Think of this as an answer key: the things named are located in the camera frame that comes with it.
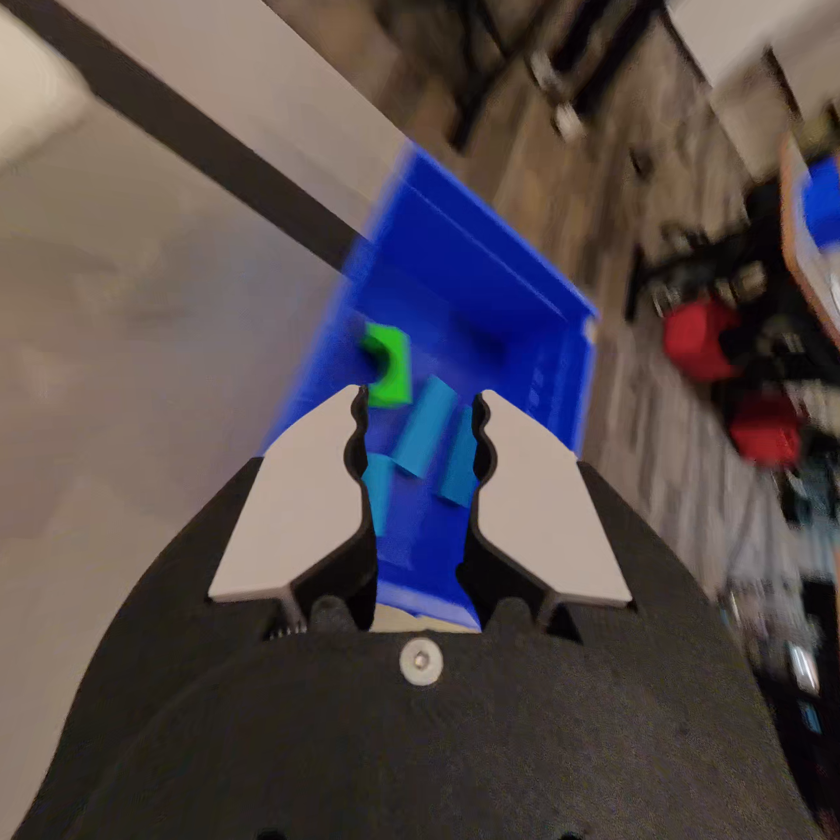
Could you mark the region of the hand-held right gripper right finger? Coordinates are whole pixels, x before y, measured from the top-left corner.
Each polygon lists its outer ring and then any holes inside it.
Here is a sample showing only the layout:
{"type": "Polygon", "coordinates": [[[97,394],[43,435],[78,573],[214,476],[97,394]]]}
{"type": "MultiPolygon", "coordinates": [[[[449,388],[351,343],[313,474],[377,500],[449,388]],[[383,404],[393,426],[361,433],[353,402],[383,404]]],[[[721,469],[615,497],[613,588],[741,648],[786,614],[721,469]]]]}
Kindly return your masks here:
{"type": "Polygon", "coordinates": [[[558,609],[634,602],[579,461],[548,428],[492,390],[472,406],[477,487],[456,579],[481,631],[507,599],[549,630],[558,609]]]}

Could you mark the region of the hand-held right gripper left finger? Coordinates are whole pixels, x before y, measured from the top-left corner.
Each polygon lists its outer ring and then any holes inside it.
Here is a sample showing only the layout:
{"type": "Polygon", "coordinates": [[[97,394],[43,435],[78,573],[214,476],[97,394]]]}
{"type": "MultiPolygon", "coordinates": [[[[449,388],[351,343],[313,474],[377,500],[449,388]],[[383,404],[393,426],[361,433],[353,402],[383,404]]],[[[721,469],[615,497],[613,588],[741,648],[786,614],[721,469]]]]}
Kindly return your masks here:
{"type": "Polygon", "coordinates": [[[376,537],[364,436],[369,389],[347,385],[268,447],[207,597],[276,601],[286,627],[312,623],[316,602],[345,604],[361,631],[374,621],[376,537]]]}

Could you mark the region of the blue wooden block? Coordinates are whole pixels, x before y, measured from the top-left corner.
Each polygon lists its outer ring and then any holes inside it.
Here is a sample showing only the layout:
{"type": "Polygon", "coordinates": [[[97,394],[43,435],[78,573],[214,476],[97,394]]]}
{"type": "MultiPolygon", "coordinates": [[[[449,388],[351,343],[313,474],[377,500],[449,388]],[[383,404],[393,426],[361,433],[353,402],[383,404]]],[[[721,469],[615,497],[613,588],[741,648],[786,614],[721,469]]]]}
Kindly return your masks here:
{"type": "Polygon", "coordinates": [[[369,453],[363,482],[371,505],[371,516],[376,538],[385,535],[391,505],[394,462],[388,455],[369,453]]]}

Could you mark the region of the blue wooden cylinder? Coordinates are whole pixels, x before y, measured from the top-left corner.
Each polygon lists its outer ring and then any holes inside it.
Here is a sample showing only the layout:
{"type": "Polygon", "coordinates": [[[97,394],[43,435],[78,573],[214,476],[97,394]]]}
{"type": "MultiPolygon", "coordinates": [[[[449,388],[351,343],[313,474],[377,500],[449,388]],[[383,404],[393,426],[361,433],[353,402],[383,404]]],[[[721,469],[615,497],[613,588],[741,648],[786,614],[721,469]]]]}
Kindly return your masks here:
{"type": "Polygon", "coordinates": [[[425,479],[456,403],[456,392],[449,385],[435,375],[427,378],[392,451],[396,468],[425,479]]]}
{"type": "Polygon", "coordinates": [[[472,428],[472,415],[471,406],[465,406],[460,412],[437,490],[440,499],[465,509],[470,507],[477,482],[474,472],[477,443],[472,428]]]}

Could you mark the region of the green wooden block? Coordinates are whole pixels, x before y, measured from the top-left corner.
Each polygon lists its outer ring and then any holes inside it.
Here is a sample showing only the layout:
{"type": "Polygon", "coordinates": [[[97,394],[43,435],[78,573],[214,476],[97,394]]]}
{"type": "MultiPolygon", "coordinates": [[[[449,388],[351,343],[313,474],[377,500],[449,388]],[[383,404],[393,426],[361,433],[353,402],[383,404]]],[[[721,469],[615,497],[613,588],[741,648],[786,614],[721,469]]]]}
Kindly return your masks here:
{"type": "Polygon", "coordinates": [[[397,327],[368,321],[360,341],[376,379],[368,384],[370,407],[399,408],[413,402],[411,342],[397,327]]]}

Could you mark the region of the blue plastic bin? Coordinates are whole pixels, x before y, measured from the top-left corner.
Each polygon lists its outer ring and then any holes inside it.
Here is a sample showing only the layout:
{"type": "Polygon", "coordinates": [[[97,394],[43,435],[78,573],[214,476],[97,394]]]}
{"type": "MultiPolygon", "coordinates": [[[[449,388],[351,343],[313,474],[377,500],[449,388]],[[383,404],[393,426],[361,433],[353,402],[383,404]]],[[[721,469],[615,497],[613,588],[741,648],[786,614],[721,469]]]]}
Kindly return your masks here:
{"type": "Polygon", "coordinates": [[[469,509],[440,493],[459,426],[492,390],[577,455],[590,405],[595,307],[488,205],[410,145],[342,268],[321,326],[263,449],[346,385],[372,382],[367,322],[402,330],[414,402],[429,385],[450,411],[421,476],[396,466],[377,536],[377,601],[479,628],[456,580],[469,509]]]}

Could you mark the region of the red bag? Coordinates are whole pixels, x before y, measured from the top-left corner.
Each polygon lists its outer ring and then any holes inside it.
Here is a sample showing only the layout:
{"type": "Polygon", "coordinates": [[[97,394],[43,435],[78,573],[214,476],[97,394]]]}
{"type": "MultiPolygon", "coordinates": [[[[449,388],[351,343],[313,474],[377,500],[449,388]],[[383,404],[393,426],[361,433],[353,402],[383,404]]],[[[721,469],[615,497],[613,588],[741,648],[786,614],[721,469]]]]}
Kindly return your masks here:
{"type": "Polygon", "coordinates": [[[679,306],[665,315],[665,355],[688,380],[710,387],[742,459],[766,469],[793,467],[802,453],[802,415],[782,385],[754,370],[755,359],[727,357],[721,338],[739,324],[739,315],[715,299],[679,306]]]}

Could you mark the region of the black office chair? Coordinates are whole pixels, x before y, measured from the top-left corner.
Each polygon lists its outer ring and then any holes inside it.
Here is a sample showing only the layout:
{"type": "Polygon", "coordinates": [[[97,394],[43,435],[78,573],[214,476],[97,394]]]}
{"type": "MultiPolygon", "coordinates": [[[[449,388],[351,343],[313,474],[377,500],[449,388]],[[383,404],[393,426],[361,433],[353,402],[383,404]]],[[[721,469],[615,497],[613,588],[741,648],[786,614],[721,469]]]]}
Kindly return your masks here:
{"type": "Polygon", "coordinates": [[[536,13],[513,41],[501,36],[488,2],[454,2],[461,25],[461,52],[467,71],[465,87],[457,100],[458,117],[448,143],[457,152],[466,149],[490,93],[511,63],[524,58],[528,72],[541,90],[555,100],[552,124],[566,143],[585,136],[587,124],[599,108],[616,74],[623,67],[650,25],[667,11],[661,1],[633,2],[610,37],[590,76],[574,92],[564,91],[570,72],[584,57],[595,27],[611,5],[607,1],[579,2],[561,42],[550,49],[530,49],[540,26],[556,2],[541,2],[536,13]],[[475,26],[480,24],[500,53],[490,70],[480,69],[475,51],[475,26]]]}

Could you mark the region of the black table frame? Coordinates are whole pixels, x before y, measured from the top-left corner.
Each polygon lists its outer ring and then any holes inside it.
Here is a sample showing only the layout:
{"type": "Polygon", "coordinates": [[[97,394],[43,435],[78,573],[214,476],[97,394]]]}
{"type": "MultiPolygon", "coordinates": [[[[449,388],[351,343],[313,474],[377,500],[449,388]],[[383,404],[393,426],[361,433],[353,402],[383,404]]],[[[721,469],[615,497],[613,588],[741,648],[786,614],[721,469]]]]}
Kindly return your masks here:
{"type": "Polygon", "coordinates": [[[635,320],[638,305],[645,299],[659,317],[705,298],[743,307],[769,288],[771,270],[783,265],[778,214],[738,225],[716,239],[672,223],[664,224],[661,233],[668,245],[683,248],[652,261],[640,245],[635,247],[625,294],[625,322],[635,320]]]}

